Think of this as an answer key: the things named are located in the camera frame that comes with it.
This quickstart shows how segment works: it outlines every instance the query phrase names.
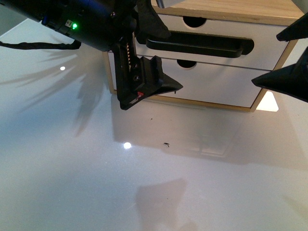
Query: green led light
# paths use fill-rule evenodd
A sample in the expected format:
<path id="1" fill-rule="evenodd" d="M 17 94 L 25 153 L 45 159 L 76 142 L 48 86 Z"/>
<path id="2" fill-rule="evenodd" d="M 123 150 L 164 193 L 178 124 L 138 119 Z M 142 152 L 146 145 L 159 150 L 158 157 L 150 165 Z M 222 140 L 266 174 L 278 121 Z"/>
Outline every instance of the green led light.
<path id="1" fill-rule="evenodd" d="M 77 23 L 74 23 L 72 27 L 73 27 L 72 29 L 75 30 L 78 27 Z"/>

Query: glossy white surface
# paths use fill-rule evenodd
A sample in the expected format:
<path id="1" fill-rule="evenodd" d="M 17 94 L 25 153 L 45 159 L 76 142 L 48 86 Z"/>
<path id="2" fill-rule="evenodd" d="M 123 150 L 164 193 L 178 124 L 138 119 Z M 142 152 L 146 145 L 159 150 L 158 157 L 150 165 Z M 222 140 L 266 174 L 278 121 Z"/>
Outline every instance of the glossy white surface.
<path id="1" fill-rule="evenodd" d="M 0 39 L 66 41 L 29 22 Z M 0 54 L 0 230 L 307 230 L 307 103 L 121 111 L 99 51 Z"/>

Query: black cable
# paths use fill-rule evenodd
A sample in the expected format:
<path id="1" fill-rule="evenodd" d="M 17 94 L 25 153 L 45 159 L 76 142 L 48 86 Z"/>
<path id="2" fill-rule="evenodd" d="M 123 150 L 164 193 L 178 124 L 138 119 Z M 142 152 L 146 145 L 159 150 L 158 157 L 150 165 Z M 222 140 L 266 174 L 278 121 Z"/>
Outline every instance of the black cable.
<path id="1" fill-rule="evenodd" d="M 39 50 L 39 49 L 77 50 L 80 48 L 81 42 L 75 40 L 72 44 L 64 44 L 64 43 L 52 44 L 45 42 L 33 42 L 33 43 L 22 42 L 19 44 L 10 44 L 10 43 L 3 43 L 0 41 L 0 46 L 12 49 L 19 49 L 19 50 Z"/>

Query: drawer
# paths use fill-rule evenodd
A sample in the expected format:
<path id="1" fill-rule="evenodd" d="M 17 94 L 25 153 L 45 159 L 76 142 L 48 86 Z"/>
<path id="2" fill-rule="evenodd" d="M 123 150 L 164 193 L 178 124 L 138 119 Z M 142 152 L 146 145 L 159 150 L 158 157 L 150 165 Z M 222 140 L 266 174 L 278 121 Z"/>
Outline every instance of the drawer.
<path id="1" fill-rule="evenodd" d="M 113 86 L 116 89 L 114 57 L 112 53 L 108 55 Z M 177 60 L 165 58 L 162 62 L 164 73 L 178 81 L 184 88 L 176 94 L 172 92 L 161 96 L 241 107 L 251 107 L 260 92 L 260 88 L 251 80 L 268 72 L 206 63 L 196 63 L 193 67 L 184 68 Z"/>
<path id="2" fill-rule="evenodd" d="M 202 26 L 192 28 L 185 24 L 183 17 L 181 16 L 159 16 L 171 31 L 250 38 L 254 41 L 255 46 L 248 55 L 242 55 L 239 58 L 224 58 L 200 54 L 152 50 L 147 48 L 145 45 L 136 42 L 137 54 L 146 56 L 157 55 L 161 58 L 195 60 L 203 63 L 273 70 L 287 46 L 287 42 L 280 42 L 276 39 L 276 35 L 281 32 L 285 26 L 207 20 Z"/>

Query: drawer handle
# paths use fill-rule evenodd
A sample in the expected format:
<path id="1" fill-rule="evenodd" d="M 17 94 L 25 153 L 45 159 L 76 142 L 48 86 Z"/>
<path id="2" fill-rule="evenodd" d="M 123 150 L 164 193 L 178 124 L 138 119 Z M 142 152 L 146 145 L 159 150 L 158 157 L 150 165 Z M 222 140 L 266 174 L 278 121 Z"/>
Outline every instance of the drawer handle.
<path id="1" fill-rule="evenodd" d="M 249 38 L 234 38 L 215 35 L 201 35 L 171 32 L 168 39 L 148 38 L 146 46 L 161 51 L 175 51 L 225 58 L 238 58 L 249 54 L 255 43 Z"/>

